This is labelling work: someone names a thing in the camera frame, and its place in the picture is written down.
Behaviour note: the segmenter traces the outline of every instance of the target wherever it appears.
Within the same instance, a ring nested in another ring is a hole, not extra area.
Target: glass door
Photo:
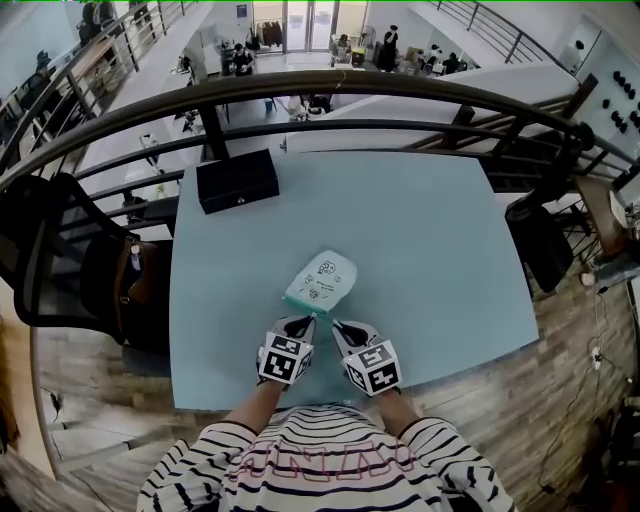
[[[309,51],[327,51],[331,48],[331,33],[337,2],[313,2]]]
[[[287,51],[308,51],[310,2],[287,2]]]

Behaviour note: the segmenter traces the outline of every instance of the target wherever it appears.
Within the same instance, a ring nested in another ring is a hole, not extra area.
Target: brown bag
[[[140,248],[138,257],[142,266],[140,277],[128,288],[123,285],[125,270],[131,258],[131,248],[136,245]],[[118,257],[116,277],[113,286],[113,298],[116,311],[116,323],[120,334],[126,335],[126,327],[123,324],[123,308],[134,303],[144,306],[153,296],[157,275],[158,246],[149,242],[141,242],[132,237],[127,237],[122,253]]]

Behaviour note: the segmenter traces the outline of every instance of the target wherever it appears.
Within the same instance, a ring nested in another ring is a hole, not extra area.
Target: small black case
[[[280,195],[268,149],[201,165],[198,198],[207,215]]]

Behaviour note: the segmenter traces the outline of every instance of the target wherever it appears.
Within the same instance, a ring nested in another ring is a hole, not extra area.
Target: wooden floor
[[[562,498],[542,493],[538,485],[545,453],[564,425],[542,483],[565,495],[576,490],[584,475],[582,457],[594,418],[617,408],[621,398],[631,394],[625,375],[637,373],[635,329],[625,285],[595,300],[593,291],[580,284],[576,270],[555,294],[536,292],[540,341],[405,392],[422,414],[447,418],[459,427],[493,463],[521,511],[564,509]],[[599,371],[590,369],[589,350],[599,343],[604,355],[622,370],[607,363]],[[71,430],[54,433],[62,458],[166,425],[174,427],[175,436],[193,439],[217,417],[174,411],[171,382],[125,374],[119,347],[96,333],[40,332],[39,358],[42,385],[63,396],[60,420],[77,422]],[[47,391],[42,392],[48,403]],[[53,411],[48,417],[53,420]],[[107,510],[87,484],[113,510],[133,511],[140,485],[170,444],[170,439],[155,442],[74,471],[59,482],[39,476],[12,457],[0,460],[0,474],[25,511]]]

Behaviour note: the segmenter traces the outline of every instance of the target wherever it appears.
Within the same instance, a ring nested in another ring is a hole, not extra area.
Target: striped shirt
[[[487,460],[445,420],[420,419],[399,439],[345,405],[295,407],[257,435],[222,421],[189,448],[178,441],[153,470],[138,512],[514,512]]]

